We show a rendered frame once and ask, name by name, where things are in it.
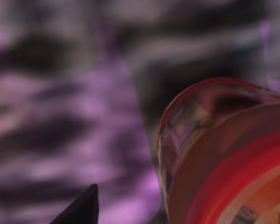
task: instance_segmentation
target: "blurry background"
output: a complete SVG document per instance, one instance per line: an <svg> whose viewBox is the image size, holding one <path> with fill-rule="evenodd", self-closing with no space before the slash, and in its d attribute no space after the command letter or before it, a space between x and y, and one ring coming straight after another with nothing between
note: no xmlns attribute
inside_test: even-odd
<svg viewBox="0 0 280 224"><path fill-rule="evenodd" d="M210 77L280 91L280 0L0 0L0 224L97 183L100 224L165 224L155 137Z"/></svg>

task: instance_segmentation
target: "red container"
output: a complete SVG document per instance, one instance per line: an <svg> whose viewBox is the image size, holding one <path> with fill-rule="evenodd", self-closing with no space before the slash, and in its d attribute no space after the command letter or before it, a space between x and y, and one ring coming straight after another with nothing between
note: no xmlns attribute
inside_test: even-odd
<svg viewBox="0 0 280 224"><path fill-rule="evenodd" d="M157 153L170 224L280 219L280 94L231 78L197 83L165 110Z"/></svg>

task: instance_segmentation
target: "purple and gray background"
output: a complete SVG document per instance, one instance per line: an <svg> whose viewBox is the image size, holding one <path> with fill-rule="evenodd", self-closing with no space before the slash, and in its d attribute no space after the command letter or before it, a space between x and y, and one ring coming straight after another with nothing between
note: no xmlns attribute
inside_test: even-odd
<svg viewBox="0 0 280 224"><path fill-rule="evenodd" d="M210 77L280 92L280 0L0 0L0 224L47 224L93 183L99 224L167 223L158 121Z"/></svg>

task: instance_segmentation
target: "dark pointed object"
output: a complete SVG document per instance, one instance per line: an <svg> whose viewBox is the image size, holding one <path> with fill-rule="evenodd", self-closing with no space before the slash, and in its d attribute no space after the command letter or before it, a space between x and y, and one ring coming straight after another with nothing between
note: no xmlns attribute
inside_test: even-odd
<svg viewBox="0 0 280 224"><path fill-rule="evenodd" d="M97 224L98 185L91 185L50 224Z"/></svg>

